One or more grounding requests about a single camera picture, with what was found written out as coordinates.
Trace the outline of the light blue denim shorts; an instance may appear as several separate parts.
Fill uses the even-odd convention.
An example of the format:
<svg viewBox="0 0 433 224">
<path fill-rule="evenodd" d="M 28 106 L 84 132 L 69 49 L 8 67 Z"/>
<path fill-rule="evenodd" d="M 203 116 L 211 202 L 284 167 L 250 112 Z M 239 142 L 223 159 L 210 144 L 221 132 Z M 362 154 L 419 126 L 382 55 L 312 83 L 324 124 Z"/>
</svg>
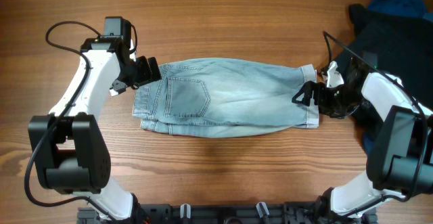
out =
<svg viewBox="0 0 433 224">
<path fill-rule="evenodd" d="M 315 104 L 292 98 L 312 65 L 298 68 L 229 58 L 163 64 L 162 78 L 135 92 L 133 117 L 141 128 L 169 135 L 227 138 L 262 135 L 290 127 L 316 128 Z"/>
</svg>

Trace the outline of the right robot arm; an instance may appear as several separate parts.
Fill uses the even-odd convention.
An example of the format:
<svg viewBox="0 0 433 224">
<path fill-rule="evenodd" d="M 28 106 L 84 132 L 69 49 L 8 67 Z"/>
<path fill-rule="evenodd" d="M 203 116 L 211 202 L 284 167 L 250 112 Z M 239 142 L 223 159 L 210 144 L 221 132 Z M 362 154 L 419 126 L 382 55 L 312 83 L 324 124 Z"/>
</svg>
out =
<svg viewBox="0 0 433 224">
<path fill-rule="evenodd" d="M 382 120 L 365 171 L 317 198 L 311 210 L 315 223 L 369 223 L 381 204 L 432 193 L 432 112 L 418 104 L 399 77 L 382 72 L 378 64 L 375 53 L 354 55 L 342 79 L 337 63 L 331 62 L 324 83 L 306 82 L 292 98 L 334 118 L 367 102 Z"/>
</svg>

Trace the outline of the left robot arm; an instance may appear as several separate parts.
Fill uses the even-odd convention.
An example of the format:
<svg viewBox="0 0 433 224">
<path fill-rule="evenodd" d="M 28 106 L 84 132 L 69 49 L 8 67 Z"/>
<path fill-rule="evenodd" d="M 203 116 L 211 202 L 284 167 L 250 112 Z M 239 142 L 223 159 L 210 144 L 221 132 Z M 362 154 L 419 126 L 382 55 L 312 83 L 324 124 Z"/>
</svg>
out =
<svg viewBox="0 0 433 224">
<path fill-rule="evenodd" d="M 76 74 L 60 101 L 28 124 L 32 155 L 24 175 L 30 202 L 52 208 L 83 200 L 102 223 L 150 223 L 137 197 L 110 175 L 111 160 L 97 120 L 106 94 L 116 96 L 162 78 L 154 57 L 135 55 L 135 27 L 108 16 L 104 31 L 85 40 Z"/>
</svg>

